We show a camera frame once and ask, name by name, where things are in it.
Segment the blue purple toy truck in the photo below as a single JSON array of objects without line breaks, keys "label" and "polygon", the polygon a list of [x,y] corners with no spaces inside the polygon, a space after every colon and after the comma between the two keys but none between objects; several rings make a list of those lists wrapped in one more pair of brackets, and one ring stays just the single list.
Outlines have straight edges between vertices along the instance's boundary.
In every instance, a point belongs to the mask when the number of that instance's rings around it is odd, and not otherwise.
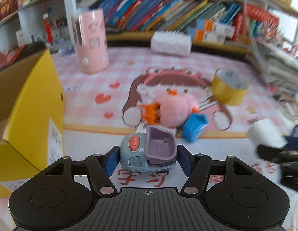
[{"label": "blue purple toy truck", "polygon": [[176,163],[177,151],[177,139],[173,132],[147,125],[145,132],[123,138],[120,163],[132,175],[167,176]]}]

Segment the blue cube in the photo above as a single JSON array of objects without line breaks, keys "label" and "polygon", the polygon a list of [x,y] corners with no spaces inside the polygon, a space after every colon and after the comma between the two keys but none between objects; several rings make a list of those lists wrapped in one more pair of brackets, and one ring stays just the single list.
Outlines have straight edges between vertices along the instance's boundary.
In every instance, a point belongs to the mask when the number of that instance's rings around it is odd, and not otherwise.
[{"label": "blue cube", "polygon": [[193,113],[183,125],[181,137],[187,142],[195,142],[207,125],[208,120],[204,114]]}]

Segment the large pink plush toy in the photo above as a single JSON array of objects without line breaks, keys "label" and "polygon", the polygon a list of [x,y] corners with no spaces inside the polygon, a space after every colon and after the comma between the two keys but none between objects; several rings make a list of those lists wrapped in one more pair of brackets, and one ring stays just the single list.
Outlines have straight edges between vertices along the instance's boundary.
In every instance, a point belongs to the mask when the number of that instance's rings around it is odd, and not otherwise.
[{"label": "large pink plush toy", "polygon": [[189,93],[163,93],[154,102],[160,104],[160,123],[166,127],[181,127],[191,114],[199,112],[198,100]]}]

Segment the yellow tape roll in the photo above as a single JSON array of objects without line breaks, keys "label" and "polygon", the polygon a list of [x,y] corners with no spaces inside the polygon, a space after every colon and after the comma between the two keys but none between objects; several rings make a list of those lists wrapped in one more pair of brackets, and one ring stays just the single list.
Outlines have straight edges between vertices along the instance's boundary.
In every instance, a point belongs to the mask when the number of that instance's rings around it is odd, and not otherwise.
[{"label": "yellow tape roll", "polygon": [[238,106],[242,103],[249,85],[239,74],[229,68],[217,69],[211,82],[214,97],[222,104]]}]

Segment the small pink plush chick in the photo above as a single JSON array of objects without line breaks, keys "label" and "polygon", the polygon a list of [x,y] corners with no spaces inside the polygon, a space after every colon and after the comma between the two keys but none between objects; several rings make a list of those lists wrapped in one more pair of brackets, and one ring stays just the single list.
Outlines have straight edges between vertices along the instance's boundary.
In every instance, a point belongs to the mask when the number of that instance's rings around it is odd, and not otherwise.
[{"label": "small pink plush chick", "polygon": [[142,118],[149,125],[156,125],[160,121],[160,104],[153,102],[150,105],[141,104]]}]

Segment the white paper roll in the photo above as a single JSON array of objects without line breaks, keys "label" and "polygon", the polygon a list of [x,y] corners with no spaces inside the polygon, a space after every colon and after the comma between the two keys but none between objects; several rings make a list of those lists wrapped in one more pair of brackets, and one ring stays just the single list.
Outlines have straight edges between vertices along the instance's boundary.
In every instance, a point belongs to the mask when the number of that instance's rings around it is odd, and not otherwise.
[{"label": "white paper roll", "polygon": [[273,122],[267,118],[253,123],[249,128],[248,136],[256,146],[262,144],[273,148],[283,148],[288,143]]}]

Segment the pink cartoon desk mat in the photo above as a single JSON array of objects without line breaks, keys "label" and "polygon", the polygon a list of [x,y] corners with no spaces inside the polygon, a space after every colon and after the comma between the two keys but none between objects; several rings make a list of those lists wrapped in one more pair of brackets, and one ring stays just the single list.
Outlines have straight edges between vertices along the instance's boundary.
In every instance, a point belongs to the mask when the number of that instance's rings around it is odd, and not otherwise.
[{"label": "pink cartoon desk mat", "polygon": [[[73,160],[119,145],[124,136],[145,131],[143,108],[159,105],[159,116],[187,119],[191,110],[205,115],[208,125],[192,143],[177,139],[191,152],[215,160],[235,155],[273,182],[279,167],[256,156],[247,137],[251,124],[270,120],[283,129],[275,102],[246,63],[213,55],[158,55],[148,48],[112,48],[110,66],[97,74],[81,72],[77,56],[53,55],[65,95],[64,152]],[[248,86],[237,106],[219,103],[211,93],[217,70],[236,71]]]}]

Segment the stack of papers and notebooks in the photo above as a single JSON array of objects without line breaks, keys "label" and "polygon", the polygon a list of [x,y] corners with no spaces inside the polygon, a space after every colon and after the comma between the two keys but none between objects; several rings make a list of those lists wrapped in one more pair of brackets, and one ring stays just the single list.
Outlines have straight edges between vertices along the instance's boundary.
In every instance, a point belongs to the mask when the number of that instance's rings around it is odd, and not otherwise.
[{"label": "stack of papers and notebooks", "polygon": [[246,59],[272,93],[285,93],[298,103],[298,59],[260,39],[252,41],[249,52]]}]

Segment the yellow cardboard box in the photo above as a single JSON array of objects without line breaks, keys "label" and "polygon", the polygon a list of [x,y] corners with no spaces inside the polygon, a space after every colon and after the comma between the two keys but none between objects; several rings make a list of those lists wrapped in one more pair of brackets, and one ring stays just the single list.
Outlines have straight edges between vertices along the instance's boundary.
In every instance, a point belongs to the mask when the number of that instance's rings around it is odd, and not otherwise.
[{"label": "yellow cardboard box", "polygon": [[63,155],[64,100],[48,49],[0,72],[0,198]]}]

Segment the pink cylindrical container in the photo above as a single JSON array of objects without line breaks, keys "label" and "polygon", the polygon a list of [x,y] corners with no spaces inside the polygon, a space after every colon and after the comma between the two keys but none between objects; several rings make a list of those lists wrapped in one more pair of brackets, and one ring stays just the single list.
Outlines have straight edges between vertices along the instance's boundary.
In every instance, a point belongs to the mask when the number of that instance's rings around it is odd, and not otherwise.
[{"label": "pink cylindrical container", "polygon": [[94,74],[106,69],[110,59],[103,10],[80,13],[71,21],[80,70]]}]

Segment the orange white box lower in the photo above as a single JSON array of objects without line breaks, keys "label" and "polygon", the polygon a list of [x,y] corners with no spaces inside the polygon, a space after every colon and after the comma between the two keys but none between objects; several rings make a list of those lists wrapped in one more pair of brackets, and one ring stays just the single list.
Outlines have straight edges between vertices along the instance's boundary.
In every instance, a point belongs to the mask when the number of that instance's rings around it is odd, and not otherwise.
[{"label": "orange white box lower", "polygon": [[216,34],[210,31],[197,30],[195,28],[188,28],[188,34],[192,40],[209,42],[223,45],[226,41],[226,37]]}]

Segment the orange white box upper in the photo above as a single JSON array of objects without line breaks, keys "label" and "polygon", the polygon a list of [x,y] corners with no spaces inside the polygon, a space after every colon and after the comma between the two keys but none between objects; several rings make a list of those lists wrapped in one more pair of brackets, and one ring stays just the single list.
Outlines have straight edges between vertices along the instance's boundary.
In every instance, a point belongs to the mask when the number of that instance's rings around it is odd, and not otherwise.
[{"label": "orange white box upper", "polygon": [[226,38],[232,38],[235,33],[234,26],[206,19],[198,19],[196,22],[196,28],[197,30],[204,32],[212,32],[218,35],[222,35]]}]

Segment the red dictionary books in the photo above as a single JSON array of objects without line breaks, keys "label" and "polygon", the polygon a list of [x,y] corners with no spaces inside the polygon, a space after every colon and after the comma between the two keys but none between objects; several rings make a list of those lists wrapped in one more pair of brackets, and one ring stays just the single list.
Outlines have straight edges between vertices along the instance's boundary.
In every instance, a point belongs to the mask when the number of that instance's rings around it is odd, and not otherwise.
[{"label": "red dictionary books", "polygon": [[250,34],[253,37],[261,37],[269,42],[274,42],[279,25],[279,18],[265,11],[264,9],[247,4],[247,14],[249,24],[245,21],[243,9],[241,9],[234,18],[234,35],[230,39],[232,42],[241,44],[250,44]]}]

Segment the red paper packets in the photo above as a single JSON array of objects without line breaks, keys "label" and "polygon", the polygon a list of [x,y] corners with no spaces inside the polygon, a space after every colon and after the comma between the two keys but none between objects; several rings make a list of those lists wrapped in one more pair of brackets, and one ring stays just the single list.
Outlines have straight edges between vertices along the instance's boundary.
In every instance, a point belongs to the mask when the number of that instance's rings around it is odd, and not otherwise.
[{"label": "red paper packets", "polygon": [[37,51],[37,44],[28,44],[19,47],[8,47],[4,52],[0,53],[0,72],[15,62],[22,60]]}]

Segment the row of leaning books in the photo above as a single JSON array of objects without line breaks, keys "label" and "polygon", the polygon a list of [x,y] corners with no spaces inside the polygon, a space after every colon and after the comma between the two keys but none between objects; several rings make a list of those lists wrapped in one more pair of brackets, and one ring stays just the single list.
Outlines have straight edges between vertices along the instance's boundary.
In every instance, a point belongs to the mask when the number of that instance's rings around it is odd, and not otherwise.
[{"label": "row of leaning books", "polygon": [[102,9],[107,26],[119,32],[180,31],[198,19],[232,24],[241,4],[221,0],[81,0],[78,7]]}]

